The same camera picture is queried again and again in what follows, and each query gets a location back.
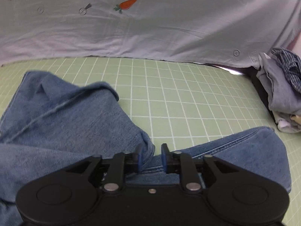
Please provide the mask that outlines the blue denim jeans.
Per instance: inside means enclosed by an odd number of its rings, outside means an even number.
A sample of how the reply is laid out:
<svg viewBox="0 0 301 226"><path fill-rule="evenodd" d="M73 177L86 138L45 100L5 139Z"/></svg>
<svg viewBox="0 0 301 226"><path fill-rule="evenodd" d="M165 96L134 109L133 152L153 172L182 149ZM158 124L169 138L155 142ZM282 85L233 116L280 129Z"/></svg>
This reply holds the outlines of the blue denim jeans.
<svg viewBox="0 0 301 226"><path fill-rule="evenodd" d="M131 184L178 181L166 174L146 132L118 104L105 82L79 87L44 71L29 71L1 117L1 225L21 225L15 197L26 183L91 155L111 158L143 146L142 173ZM194 158L214 155L291 191L284 143L269 127L252 128L185 149Z"/></svg>

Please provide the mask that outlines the green grid cutting mat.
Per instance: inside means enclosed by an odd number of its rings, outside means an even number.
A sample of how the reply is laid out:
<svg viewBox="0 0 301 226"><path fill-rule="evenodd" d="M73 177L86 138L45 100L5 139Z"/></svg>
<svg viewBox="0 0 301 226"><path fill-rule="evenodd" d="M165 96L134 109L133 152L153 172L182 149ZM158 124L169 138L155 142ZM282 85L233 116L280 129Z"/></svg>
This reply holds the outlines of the green grid cutting mat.
<svg viewBox="0 0 301 226"><path fill-rule="evenodd" d="M275 121L251 80L224 69L192 63L121 58L57 58L1 66L1 110L23 75L49 71L75 85L109 83L130 119L153 144L192 147Z"/></svg>

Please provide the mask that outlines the grey folded garment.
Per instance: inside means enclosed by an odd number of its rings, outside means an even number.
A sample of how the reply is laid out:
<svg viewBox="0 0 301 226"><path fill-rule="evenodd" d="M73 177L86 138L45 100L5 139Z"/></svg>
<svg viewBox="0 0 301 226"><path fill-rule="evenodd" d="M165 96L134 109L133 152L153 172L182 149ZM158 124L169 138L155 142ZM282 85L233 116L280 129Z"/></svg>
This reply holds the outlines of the grey folded garment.
<svg viewBox="0 0 301 226"><path fill-rule="evenodd" d="M300 116L300 93L292 88L276 60L265 53L259 54L260 69L257 78L268 94L270 110Z"/></svg>

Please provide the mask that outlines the grey carrot print sheet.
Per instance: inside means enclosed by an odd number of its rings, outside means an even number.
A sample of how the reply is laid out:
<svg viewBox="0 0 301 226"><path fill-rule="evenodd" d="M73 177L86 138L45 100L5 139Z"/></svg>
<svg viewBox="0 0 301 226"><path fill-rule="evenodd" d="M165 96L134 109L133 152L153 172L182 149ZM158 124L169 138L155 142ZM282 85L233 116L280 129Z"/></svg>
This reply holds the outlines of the grey carrot print sheet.
<svg viewBox="0 0 301 226"><path fill-rule="evenodd" d="M247 68L300 33L300 0L1 0L1 64L121 57Z"/></svg>

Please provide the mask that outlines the blue checkered shirt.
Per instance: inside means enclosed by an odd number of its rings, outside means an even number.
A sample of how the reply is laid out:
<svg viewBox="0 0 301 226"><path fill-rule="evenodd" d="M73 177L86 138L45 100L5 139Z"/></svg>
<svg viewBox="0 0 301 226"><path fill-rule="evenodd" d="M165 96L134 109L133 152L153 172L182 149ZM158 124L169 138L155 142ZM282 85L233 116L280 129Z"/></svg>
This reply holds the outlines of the blue checkered shirt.
<svg viewBox="0 0 301 226"><path fill-rule="evenodd" d="M300 93L300 57L283 48L273 48L271 53L277 58L277 65L288 83Z"/></svg>

